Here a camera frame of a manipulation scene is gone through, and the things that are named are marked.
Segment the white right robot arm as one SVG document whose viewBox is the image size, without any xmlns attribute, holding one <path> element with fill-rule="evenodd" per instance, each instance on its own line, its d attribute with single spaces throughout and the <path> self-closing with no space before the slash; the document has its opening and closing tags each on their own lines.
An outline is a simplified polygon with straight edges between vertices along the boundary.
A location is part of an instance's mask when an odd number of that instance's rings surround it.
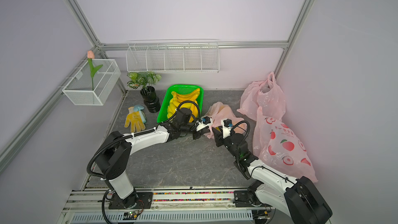
<svg viewBox="0 0 398 224">
<path fill-rule="evenodd" d="M 333 212 L 314 183 L 305 176 L 288 176 L 263 163 L 247 148 L 244 135 L 233 132 L 224 137 L 212 128 L 216 146 L 224 146 L 234 165 L 245 177 L 256 181 L 248 188 L 250 205 L 267 204 L 291 217 L 295 224 L 325 224 Z"/>
</svg>

